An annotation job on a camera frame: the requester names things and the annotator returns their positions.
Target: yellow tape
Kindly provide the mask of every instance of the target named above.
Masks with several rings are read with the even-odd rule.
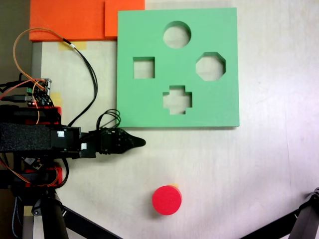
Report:
[[[169,185],[178,188],[178,184],[177,183],[170,183]]]
[[[32,206],[24,206],[24,213],[23,215],[25,217],[33,217],[33,214],[32,214]]]
[[[86,50],[86,41],[73,41],[72,43],[75,45],[76,49]],[[72,47],[64,41],[59,41],[58,45],[60,51],[73,50]]]
[[[62,107],[62,98],[60,92],[51,92],[50,98],[54,104],[54,106]]]

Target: black tripod leg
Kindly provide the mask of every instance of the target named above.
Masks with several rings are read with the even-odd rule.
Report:
[[[64,207],[66,227],[86,239],[121,239],[121,237],[88,220],[80,214]]]
[[[61,204],[57,200],[43,197],[41,213],[45,239],[69,239],[62,215]]]
[[[319,215],[317,205],[309,204],[300,211],[289,239],[315,239],[318,226]]]
[[[298,210],[269,223],[241,239],[280,239],[288,235],[297,220]]]

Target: tripod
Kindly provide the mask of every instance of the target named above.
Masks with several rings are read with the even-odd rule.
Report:
[[[241,239],[315,239],[319,226],[319,188],[316,188],[299,209],[250,233]]]

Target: orange wire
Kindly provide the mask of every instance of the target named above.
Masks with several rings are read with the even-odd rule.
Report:
[[[34,80],[34,79],[29,79],[29,80],[27,80],[27,81],[23,81],[22,83],[17,84],[16,86],[11,87],[9,90],[7,90],[6,92],[4,92],[4,94],[3,94],[2,96],[0,96],[0,100],[1,100],[3,97],[5,97],[9,92],[11,92],[11,91],[14,90],[15,88],[17,88],[18,86],[21,86],[21,85],[23,85],[23,84],[25,84],[25,83],[28,83],[28,82],[32,81],[32,80]]]
[[[15,49],[16,49],[16,46],[17,46],[17,44],[18,44],[20,38],[21,38],[23,35],[25,35],[27,32],[29,32],[29,31],[34,31],[34,30],[44,30],[44,31],[48,31],[48,32],[51,32],[51,33],[53,33],[54,35],[60,37],[61,39],[63,39],[63,37],[62,37],[61,35],[59,35],[58,33],[56,33],[55,31],[52,31],[51,29],[44,28],[44,27],[29,28],[29,29],[23,31],[23,32],[16,38],[16,40],[15,40],[15,42],[14,42],[14,45],[13,45],[13,60],[14,60],[14,62],[15,62],[16,67],[18,68],[18,70],[19,70],[22,74],[24,74],[24,75],[25,75],[28,79],[30,79],[30,80],[33,80],[33,78],[32,78],[30,75],[28,75],[27,73],[25,73],[25,72],[21,69],[20,65],[18,64],[18,61],[16,60]]]
[[[34,101],[34,103],[35,103],[35,107],[36,107],[37,109],[39,109],[38,103],[36,102],[36,100],[35,100],[35,98],[34,98],[34,95],[33,95],[33,94],[34,94],[34,88],[35,88],[35,86],[36,86],[37,84],[39,84],[38,81],[34,84],[34,86],[33,86],[33,88],[32,88],[32,98],[33,98],[33,101]],[[38,120],[36,121],[35,124],[38,124],[38,123],[39,123],[39,120],[40,120],[40,112],[38,111]]]
[[[32,183],[31,183],[30,181],[28,181],[25,177],[23,177],[22,175],[20,175],[20,174],[14,172],[12,169],[10,169],[9,166],[8,166],[6,163],[2,162],[1,160],[0,160],[0,164],[1,164],[3,167],[5,167],[6,169],[10,170],[15,176],[17,176],[19,179],[21,179],[21,180],[24,181],[25,183],[32,184]],[[54,167],[54,169],[55,169],[55,172],[56,172],[56,177],[55,177],[55,180],[54,180],[52,183],[50,183],[50,184],[43,184],[43,185],[36,185],[36,186],[37,186],[37,187],[45,187],[45,186],[50,187],[50,186],[54,185],[54,184],[56,183],[56,181],[58,180],[58,178],[59,178],[58,169],[57,169],[56,167]]]

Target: black connector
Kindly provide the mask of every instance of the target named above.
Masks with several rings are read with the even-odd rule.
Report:
[[[25,95],[5,96],[1,100],[15,102],[15,103],[24,103],[24,102],[31,102],[32,96],[25,96]]]

